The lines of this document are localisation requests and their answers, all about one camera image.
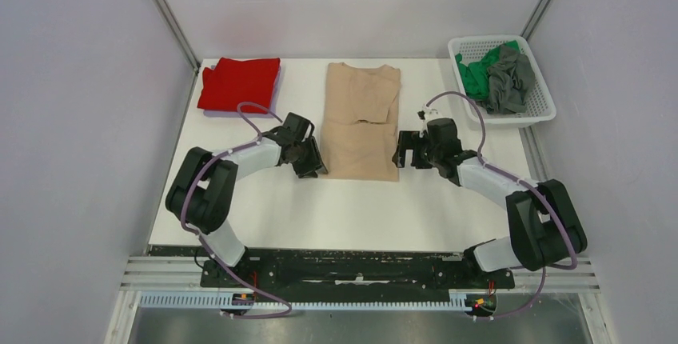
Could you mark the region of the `beige t-shirt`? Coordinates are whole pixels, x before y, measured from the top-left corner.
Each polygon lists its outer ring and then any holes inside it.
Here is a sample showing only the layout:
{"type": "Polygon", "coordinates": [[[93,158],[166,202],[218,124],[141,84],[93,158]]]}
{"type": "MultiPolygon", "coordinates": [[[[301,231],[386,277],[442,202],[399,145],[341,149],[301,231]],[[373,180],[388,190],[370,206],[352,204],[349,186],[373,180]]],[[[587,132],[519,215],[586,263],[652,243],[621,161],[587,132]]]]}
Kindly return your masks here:
{"type": "Polygon", "coordinates": [[[397,182],[401,71],[328,64],[320,152],[323,178],[397,182]]]}

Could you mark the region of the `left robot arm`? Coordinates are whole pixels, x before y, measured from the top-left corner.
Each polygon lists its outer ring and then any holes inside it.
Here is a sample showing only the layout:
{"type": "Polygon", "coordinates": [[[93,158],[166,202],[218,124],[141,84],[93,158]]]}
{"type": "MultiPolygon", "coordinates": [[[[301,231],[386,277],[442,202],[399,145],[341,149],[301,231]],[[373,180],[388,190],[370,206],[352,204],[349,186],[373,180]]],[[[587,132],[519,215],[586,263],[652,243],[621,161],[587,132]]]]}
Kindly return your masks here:
{"type": "Polygon", "coordinates": [[[227,221],[237,181],[285,164],[298,178],[326,174],[314,130],[310,120],[290,112],[281,125],[243,145],[220,153],[193,147],[186,153],[165,208],[221,263],[220,274],[230,285],[241,286],[251,275],[251,265],[243,259],[245,244],[227,221]]]}

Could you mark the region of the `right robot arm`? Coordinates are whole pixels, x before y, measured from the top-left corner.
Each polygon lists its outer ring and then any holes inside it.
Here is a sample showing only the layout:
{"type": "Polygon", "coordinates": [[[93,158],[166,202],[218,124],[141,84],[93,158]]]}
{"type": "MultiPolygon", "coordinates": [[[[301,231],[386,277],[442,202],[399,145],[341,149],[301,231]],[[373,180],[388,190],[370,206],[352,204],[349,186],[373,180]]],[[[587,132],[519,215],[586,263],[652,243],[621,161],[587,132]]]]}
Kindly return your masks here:
{"type": "Polygon", "coordinates": [[[564,184],[519,178],[489,163],[479,150],[466,150],[451,118],[427,121],[423,130],[401,131],[393,155],[396,167],[434,169],[452,184],[481,194],[505,210],[508,235],[465,250],[463,279],[483,286],[494,272],[547,267],[573,270],[588,241],[564,184]]]}

